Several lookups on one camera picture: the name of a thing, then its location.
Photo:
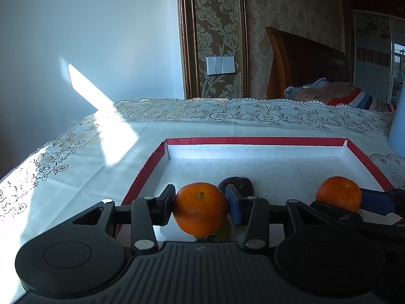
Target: damask wallpaper panel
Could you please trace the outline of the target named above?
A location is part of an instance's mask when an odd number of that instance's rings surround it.
[[[267,26],[342,50],[339,0],[245,0],[245,4],[250,97],[267,97],[273,62],[273,50],[265,30]]]
[[[194,9],[200,97],[242,97],[239,0],[194,0]],[[236,72],[207,75],[208,56],[234,56]]]

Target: metal screw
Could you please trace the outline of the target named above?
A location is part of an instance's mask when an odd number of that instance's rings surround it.
[[[149,250],[155,246],[155,243],[151,240],[142,239],[135,242],[134,246],[138,250]]]
[[[245,246],[250,249],[262,249],[266,243],[260,239],[250,239],[246,241]]]

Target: tangerine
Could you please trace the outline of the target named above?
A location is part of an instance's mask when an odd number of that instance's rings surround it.
[[[357,212],[361,206],[361,190],[351,179],[334,176],[321,184],[316,200]]]
[[[228,216],[228,200],[222,191],[209,183],[182,187],[173,201],[173,216],[188,234],[206,237],[218,231]]]

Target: wooden headboard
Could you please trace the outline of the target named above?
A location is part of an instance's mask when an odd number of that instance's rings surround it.
[[[343,52],[274,27],[266,31],[274,51],[267,99],[284,98],[287,87],[302,87],[320,78],[350,81]]]

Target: white tablecloth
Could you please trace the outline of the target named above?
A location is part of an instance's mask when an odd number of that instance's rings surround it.
[[[24,291],[14,270],[21,245],[104,199],[117,204],[166,138],[348,137],[405,189],[405,161],[387,144],[390,113],[289,100],[141,100],[73,124],[0,183],[0,302]]]

